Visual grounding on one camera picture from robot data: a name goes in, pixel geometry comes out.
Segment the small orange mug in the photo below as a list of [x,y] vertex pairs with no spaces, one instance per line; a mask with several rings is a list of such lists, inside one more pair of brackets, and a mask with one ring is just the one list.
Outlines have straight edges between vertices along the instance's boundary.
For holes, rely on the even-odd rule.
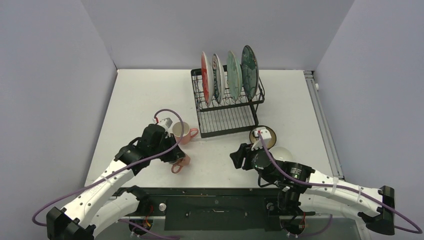
[[171,172],[173,174],[178,174],[184,167],[188,166],[191,162],[190,156],[187,154],[184,158],[177,160],[171,167]]

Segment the light green flower plate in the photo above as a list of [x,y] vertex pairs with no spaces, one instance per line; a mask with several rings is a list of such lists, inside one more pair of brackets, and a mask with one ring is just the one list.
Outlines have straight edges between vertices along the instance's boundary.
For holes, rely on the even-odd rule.
[[233,51],[227,53],[227,84],[232,99],[236,102],[242,91],[241,64]]

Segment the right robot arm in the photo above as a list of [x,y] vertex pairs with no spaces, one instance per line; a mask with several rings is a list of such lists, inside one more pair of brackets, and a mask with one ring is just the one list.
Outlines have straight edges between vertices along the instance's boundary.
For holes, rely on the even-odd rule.
[[392,187],[368,188],[338,177],[328,176],[295,161],[291,152],[274,146],[268,152],[242,143],[231,153],[236,169],[255,170],[259,180],[279,188],[276,207],[284,214],[324,213],[362,220],[367,229],[382,235],[395,233],[394,214],[385,208],[395,207]]

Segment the white plate blue rim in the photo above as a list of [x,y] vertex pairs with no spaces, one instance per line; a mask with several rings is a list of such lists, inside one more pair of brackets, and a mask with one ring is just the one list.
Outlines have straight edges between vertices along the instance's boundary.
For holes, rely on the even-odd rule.
[[225,93],[225,71],[219,56],[214,53],[212,56],[212,73],[214,80],[214,97],[218,104],[221,104]]

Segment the red teal plate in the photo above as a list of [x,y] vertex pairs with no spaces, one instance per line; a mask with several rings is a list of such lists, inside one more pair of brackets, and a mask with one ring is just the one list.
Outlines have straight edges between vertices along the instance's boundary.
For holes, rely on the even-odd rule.
[[214,96],[214,77],[211,63],[204,51],[201,54],[201,76],[205,103],[209,107]]

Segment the dark blue plate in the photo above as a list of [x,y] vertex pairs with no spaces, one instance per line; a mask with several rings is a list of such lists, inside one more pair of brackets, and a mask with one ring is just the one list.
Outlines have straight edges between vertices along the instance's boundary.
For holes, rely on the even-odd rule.
[[249,45],[242,50],[241,72],[244,92],[250,101],[255,97],[259,85],[259,68],[256,55]]

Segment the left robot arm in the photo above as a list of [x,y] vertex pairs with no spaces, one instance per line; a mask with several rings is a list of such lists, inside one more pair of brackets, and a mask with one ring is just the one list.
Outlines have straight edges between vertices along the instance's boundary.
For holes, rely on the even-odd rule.
[[171,124],[169,118],[149,124],[142,136],[119,150],[97,178],[98,184],[79,193],[61,209],[53,207],[46,215],[48,239],[93,240],[120,218],[145,214],[149,210],[148,195],[140,187],[132,186],[115,200],[108,200],[151,160],[174,163],[186,156],[170,133]]

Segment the black wire dish rack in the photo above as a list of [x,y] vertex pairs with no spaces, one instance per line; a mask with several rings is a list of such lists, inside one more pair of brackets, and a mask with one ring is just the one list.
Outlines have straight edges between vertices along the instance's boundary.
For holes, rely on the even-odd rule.
[[201,69],[192,69],[190,74],[201,138],[250,131],[259,125],[257,110],[265,101],[265,89],[261,80],[258,81],[256,95],[252,99],[248,99],[247,94],[242,91],[240,97],[233,100],[229,88],[226,88],[220,103],[213,99],[207,105]]

